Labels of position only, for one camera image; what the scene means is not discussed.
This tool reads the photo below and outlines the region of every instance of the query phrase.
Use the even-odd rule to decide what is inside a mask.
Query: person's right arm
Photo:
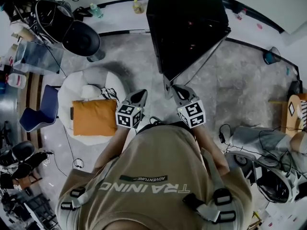
[[[210,136],[209,130],[204,125],[192,129],[200,148],[207,150],[213,157],[215,166],[220,175],[223,176],[229,172],[227,160],[222,151],[217,147]]]

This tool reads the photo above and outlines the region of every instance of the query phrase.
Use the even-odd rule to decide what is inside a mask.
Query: gray tile floor
[[[149,34],[112,35],[102,38],[106,58],[89,63],[83,57],[65,52],[62,62],[66,74],[90,66],[106,67],[122,77],[130,90],[147,89],[148,99],[145,118],[139,128],[154,115],[168,122],[176,121],[176,105],[173,99],[164,98],[163,76],[159,74],[154,48]],[[203,101],[207,126],[221,149],[217,135],[220,125],[231,127],[240,124],[276,127],[280,123],[280,107],[268,103],[269,99],[285,99],[295,72],[285,62],[266,65],[262,53],[236,43],[223,42],[198,75],[188,84]],[[64,75],[48,75],[43,85],[61,85]],[[68,174],[72,167],[71,151],[62,123],[57,120],[42,130],[44,149],[56,154],[58,167]],[[106,144],[85,146],[69,137],[75,158],[83,159],[84,170],[90,171],[94,161]],[[54,158],[51,164],[40,165],[43,180],[40,186],[55,206],[66,177],[56,168]]]

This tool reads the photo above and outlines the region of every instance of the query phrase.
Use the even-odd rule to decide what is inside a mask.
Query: white pillow
[[[81,97],[84,99],[94,98],[101,95],[101,89],[93,85],[84,85],[82,87]]]

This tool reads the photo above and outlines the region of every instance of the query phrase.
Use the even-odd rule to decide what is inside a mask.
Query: t-shirt
[[[64,185],[57,214],[72,186],[76,188],[93,177],[76,172],[69,175]],[[252,217],[250,184],[240,169],[222,179],[242,202],[246,213],[242,229],[247,229]],[[136,135],[104,181],[97,185],[90,200],[81,206],[78,230],[102,230],[121,219],[136,221],[151,230],[202,229],[206,221],[182,201],[190,193],[205,203],[213,195],[213,184],[194,137],[176,126],[153,127]]]

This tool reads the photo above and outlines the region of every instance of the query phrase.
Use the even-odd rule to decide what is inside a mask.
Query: strap buckle
[[[85,193],[84,187],[77,187],[71,191],[71,197],[80,197],[84,193]]]
[[[219,217],[216,222],[212,222],[213,224],[231,222],[236,219],[236,212],[234,210],[230,211],[221,211]]]
[[[227,205],[232,202],[232,196],[228,189],[226,188],[220,188],[215,190],[213,193],[213,199],[215,202],[215,205]]]
[[[61,203],[61,209],[67,209],[75,211],[76,209],[72,207],[72,202],[63,202]]]

